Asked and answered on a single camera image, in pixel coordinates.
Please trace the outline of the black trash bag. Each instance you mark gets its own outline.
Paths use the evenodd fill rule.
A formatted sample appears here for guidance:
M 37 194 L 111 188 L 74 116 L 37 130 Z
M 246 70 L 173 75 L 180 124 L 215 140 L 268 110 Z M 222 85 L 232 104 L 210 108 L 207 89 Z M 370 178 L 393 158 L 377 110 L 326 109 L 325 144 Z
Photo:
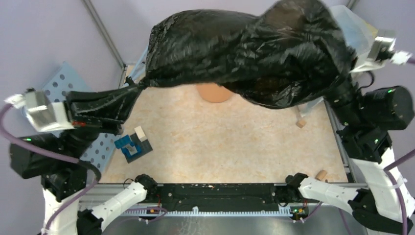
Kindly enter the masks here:
M 186 10 L 152 28 L 140 85 L 215 83 L 251 103 L 285 109 L 344 82 L 355 58 L 319 0 L 279 0 L 260 16 Z

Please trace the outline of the large translucent trash bag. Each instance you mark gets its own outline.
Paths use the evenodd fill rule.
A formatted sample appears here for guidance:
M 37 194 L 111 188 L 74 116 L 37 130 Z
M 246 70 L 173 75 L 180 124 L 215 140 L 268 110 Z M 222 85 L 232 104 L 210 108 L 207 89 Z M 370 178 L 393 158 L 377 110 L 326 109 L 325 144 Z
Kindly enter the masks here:
M 347 45 L 355 49 L 359 58 L 369 60 L 368 55 L 378 29 L 344 5 L 331 6 L 329 11 L 343 31 Z

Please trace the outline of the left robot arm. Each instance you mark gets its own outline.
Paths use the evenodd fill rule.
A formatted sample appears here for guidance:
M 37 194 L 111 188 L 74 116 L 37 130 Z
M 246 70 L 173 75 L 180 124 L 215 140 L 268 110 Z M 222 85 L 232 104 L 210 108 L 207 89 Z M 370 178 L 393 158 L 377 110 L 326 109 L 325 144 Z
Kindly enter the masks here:
M 26 107 L 38 135 L 17 138 L 4 126 L 10 141 L 11 168 L 24 179 L 40 176 L 45 199 L 44 235 L 100 235 L 131 206 L 152 202 L 157 183 L 139 175 L 122 192 L 92 209 L 80 211 L 80 198 L 101 179 L 100 170 L 81 156 L 102 133 L 119 135 L 142 92 L 137 84 L 117 90 L 70 92 L 63 102 L 50 102 L 42 91 L 29 89 L 10 96 L 0 115 Z

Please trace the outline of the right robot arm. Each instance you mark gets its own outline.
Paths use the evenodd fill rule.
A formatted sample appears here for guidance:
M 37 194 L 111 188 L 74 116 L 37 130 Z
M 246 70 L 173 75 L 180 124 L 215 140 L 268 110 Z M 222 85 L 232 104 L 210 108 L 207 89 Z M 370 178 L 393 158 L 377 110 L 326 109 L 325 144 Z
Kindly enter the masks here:
M 297 173 L 286 178 L 288 198 L 327 203 L 370 230 L 406 235 L 413 227 L 410 217 L 415 199 L 398 169 L 389 131 L 403 130 L 413 120 L 410 92 L 394 86 L 362 94 L 358 84 L 348 78 L 324 99 L 343 125 L 337 134 L 368 187 L 345 188 Z

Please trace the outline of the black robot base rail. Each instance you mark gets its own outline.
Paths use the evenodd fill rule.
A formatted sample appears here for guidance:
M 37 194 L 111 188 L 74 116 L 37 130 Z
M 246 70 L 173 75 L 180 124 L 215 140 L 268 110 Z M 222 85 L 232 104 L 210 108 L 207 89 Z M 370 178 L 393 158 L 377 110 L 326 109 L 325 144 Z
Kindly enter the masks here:
M 147 190 L 145 203 L 154 203 L 168 212 L 189 212 L 194 207 L 201 212 L 271 212 L 311 202 L 294 187 L 281 183 L 158 184 L 144 174 L 135 182 Z

